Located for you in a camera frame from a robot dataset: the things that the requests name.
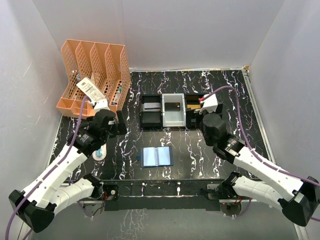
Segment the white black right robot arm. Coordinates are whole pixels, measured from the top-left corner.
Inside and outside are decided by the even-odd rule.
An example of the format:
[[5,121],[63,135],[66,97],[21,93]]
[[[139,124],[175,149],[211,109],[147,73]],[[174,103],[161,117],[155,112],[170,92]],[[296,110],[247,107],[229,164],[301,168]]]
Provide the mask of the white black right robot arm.
[[305,227],[320,205],[318,181],[290,176],[287,171],[255,153],[240,138],[227,131],[220,104],[215,95],[199,99],[200,108],[188,111],[194,116],[207,146],[222,160],[247,170],[258,177],[251,180],[238,172],[219,185],[207,185],[201,194],[207,199],[249,197],[280,210],[296,225]]

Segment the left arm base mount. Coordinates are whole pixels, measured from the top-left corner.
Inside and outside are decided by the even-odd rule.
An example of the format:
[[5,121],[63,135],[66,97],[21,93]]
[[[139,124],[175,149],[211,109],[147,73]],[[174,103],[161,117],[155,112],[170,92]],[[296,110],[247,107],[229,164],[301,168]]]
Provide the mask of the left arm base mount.
[[114,183],[103,182],[99,183],[98,188],[93,190],[91,196],[82,197],[80,201],[117,201],[119,198],[119,186]]

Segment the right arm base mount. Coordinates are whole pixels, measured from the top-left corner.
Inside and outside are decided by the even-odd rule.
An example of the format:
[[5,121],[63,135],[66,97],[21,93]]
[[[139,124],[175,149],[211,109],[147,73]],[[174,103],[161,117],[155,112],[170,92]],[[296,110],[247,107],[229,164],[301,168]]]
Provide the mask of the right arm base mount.
[[208,200],[233,200],[244,197],[237,194],[231,186],[223,184],[207,184],[199,190],[199,195]]

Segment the blue card holder wallet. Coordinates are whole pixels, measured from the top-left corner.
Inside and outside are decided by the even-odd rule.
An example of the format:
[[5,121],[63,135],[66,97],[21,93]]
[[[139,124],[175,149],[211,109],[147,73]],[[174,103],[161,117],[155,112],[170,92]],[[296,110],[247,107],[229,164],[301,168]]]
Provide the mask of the blue card holder wallet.
[[137,156],[142,168],[168,167],[174,165],[171,146],[143,147]]

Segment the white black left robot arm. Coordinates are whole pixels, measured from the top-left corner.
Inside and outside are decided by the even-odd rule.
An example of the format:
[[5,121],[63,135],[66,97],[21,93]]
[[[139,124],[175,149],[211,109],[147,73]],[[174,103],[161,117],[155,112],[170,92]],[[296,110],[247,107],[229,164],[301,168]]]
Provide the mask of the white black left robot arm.
[[103,195],[102,182],[92,174],[63,187],[64,181],[88,158],[97,161],[106,157],[109,139],[127,133],[121,111],[113,112],[106,98],[95,103],[94,115],[87,118],[87,126],[77,121],[73,135],[56,159],[23,190],[13,190],[8,199],[13,215],[18,216],[32,231],[46,229],[54,217],[86,198],[97,200]]

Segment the black credit card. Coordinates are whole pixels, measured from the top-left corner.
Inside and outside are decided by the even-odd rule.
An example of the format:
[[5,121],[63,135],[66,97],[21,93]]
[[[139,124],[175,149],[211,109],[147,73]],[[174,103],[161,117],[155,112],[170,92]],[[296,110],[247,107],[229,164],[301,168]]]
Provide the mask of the black credit card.
[[181,104],[179,102],[165,102],[165,112],[179,112],[181,110]]

